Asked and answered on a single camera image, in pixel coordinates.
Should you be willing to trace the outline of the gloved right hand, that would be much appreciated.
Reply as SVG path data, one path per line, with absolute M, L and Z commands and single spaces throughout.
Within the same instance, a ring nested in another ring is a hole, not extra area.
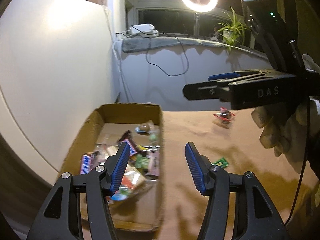
M 287 120 L 280 118 L 278 110 L 272 116 L 266 107 L 257 107 L 251 113 L 255 124 L 263 129 L 260 143 L 264 148 L 274 149 L 274 155 L 284 155 L 294 171 L 301 173 L 307 134 L 307 106 L 299 105 Z M 307 161 L 314 174 L 319 177 L 319 97 L 310 99 L 310 150 Z

